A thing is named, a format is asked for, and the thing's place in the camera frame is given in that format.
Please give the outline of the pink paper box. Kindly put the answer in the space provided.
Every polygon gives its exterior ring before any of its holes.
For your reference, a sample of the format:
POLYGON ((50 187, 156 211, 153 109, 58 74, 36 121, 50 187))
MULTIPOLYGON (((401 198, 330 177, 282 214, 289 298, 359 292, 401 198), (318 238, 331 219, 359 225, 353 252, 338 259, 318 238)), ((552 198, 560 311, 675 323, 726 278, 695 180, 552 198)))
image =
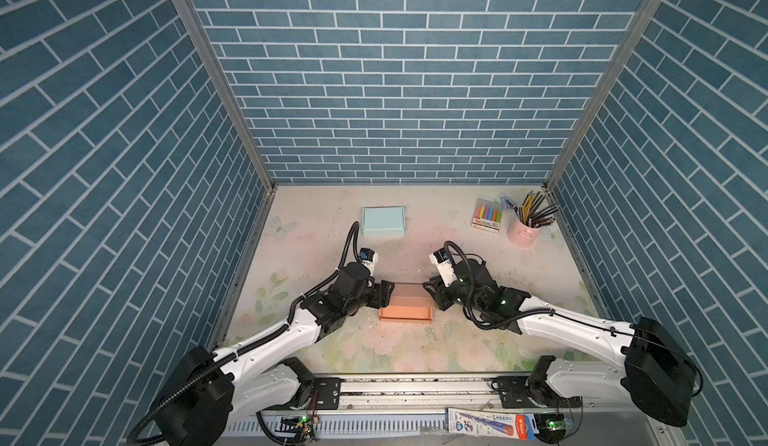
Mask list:
POLYGON ((435 302, 417 283, 396 283, 389 304, 379 310, 385 322, 430 323, 435 302))

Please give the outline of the light blue paper box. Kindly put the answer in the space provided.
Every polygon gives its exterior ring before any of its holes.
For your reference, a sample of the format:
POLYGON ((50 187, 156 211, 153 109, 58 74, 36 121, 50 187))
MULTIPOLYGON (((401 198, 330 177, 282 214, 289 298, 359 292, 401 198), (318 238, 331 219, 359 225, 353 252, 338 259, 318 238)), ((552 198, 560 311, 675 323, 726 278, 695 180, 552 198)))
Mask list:
POLYGON ((362 233, 366 238, 401 237, 406 232, 404 206, 364 207, 362 233))

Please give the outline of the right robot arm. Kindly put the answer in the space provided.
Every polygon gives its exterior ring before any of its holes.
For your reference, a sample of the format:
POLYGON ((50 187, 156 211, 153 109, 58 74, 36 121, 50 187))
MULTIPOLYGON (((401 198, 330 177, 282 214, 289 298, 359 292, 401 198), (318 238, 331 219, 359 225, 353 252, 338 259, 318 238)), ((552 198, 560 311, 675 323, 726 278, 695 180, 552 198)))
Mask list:
POLYGON ((573 362, 540 357, 526 381, 537 406, 554 408, 586 397, 628 401, 669 426, 688 422, 703 381, 696 364, 658 321, 630 323, 555 306, 531 293, 499 285, 484 262, 431 254, 437 275, 423 287, 440 310, 453 305, 481 330, 507 330, 560 343, 592 357, 573 362))

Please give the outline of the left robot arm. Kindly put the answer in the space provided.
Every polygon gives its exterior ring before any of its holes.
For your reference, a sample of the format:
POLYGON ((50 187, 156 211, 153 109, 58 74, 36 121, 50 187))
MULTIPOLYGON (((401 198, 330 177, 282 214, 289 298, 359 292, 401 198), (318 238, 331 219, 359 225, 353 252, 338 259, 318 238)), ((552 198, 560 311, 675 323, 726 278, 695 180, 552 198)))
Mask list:
POLYGON ((272 406, 300 400, 313 374, 295 353, 340 329, 360 308, 389 305, 395 285, 351 262, 297 297, 287 317, 251 338, 186 353, 128 433, 130 445, 212 445, 225 429, 272 406))

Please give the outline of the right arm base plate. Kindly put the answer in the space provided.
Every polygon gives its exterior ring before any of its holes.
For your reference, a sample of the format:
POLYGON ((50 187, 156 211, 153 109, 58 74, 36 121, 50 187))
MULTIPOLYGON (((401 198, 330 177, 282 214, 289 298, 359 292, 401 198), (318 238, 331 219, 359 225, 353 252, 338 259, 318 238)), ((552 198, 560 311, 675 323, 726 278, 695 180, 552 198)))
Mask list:
POLYGON ((555 392, 544 373, 499 376, 490 381, 491 389, 499 396, 505 409, 515 408, 580 408, 580 396, 564 397, 555 392))

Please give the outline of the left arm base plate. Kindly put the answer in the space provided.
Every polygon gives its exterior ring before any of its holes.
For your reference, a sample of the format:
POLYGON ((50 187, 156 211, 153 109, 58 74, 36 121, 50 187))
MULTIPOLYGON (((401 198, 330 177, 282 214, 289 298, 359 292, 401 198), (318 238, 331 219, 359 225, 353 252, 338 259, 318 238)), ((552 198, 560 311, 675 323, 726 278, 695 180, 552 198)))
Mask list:
POLYGON ((340 377, 315 378, 312 383, 302 383, 287 402, 269 406, 267 410, 337 410, 342 384, 340 377))

